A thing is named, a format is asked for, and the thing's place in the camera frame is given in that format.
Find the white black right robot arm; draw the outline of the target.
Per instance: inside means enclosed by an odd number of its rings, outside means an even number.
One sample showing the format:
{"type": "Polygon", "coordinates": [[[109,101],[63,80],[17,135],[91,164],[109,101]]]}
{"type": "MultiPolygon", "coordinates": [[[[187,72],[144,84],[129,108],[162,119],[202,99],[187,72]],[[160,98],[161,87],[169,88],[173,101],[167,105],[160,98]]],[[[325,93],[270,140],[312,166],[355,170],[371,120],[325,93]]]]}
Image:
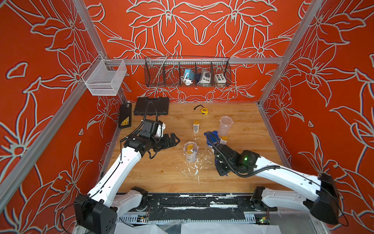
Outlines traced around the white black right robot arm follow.
{"type": "Polygon", "coordinates": [[[324,223],[339,223],[339,193],[334,179],[327,173],[318,176],[304,174],[249,150],[238,153],[227,145],[214,144],[212,150],[217,172],[221,176],[229,172],[241,178],[259,176],[289,188],[289,191],[276,192],[258,187],[252,197],[253,203],[309,211],[324,223]]]}

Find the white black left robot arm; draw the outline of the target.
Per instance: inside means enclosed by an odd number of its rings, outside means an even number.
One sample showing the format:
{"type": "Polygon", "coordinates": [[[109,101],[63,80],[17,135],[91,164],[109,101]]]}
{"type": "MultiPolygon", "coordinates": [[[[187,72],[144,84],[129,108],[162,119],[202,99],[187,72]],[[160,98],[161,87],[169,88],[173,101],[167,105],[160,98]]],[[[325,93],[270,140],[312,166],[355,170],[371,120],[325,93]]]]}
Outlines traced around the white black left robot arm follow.
{"type": "Polygon", "coordinates": [[[148,153],[153,159],[158,152],[177,146],[180,139],[164,132],[161,121],[143,120],[120,143],[121,151],[114,164],[101,180],[88,192],[79,195],[74,202],[77,224],[90,234],[112,234],[117,219],[132,209],[148,209],[148,191],[133,187],[117,197],[117,192],[133,167],[148,153]]]}

